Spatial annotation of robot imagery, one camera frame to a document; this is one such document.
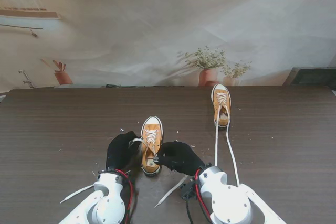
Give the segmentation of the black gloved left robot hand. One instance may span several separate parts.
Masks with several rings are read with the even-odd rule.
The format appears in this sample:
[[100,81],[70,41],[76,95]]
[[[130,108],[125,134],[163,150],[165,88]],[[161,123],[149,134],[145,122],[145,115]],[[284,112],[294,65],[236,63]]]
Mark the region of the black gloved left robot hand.
[[139,153],[139,141],[133,141],[139,137],[133,132],[119,134],[108,146],[106,158],[106,170],[123,170]]

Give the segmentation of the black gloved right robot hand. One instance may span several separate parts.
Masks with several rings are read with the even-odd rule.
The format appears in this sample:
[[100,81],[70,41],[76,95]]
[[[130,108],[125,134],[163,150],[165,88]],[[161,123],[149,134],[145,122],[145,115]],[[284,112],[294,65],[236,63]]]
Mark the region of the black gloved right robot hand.
[[163,143],[153,161],[189,176],[194,176],[200,167],[205,166],[188,144],[178,141]]

